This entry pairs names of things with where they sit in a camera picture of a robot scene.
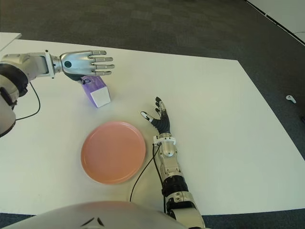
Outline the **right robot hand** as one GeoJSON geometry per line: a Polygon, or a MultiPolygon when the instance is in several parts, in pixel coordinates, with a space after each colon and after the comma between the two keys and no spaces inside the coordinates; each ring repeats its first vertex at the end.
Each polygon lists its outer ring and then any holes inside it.
{"type": "Polygon", "coordinates": [[[157,96],[155,98],[155,111],[159,115],[159,119],[153,118],[145,111],[141,111],[141,116],[149,121],[159,134],[170,134],[170,119],[163,101],[157,96]]]}

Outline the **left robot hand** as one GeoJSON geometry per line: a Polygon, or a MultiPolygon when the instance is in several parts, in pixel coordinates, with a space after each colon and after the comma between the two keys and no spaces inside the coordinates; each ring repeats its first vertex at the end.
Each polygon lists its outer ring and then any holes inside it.
{"type": "Polygon", "coordinates": [[[110,75],[115,65],[106,51],[89,50],[66,52],[60,56],[61,71],[74,81],[81,82],[85,76],[110,75]]]}

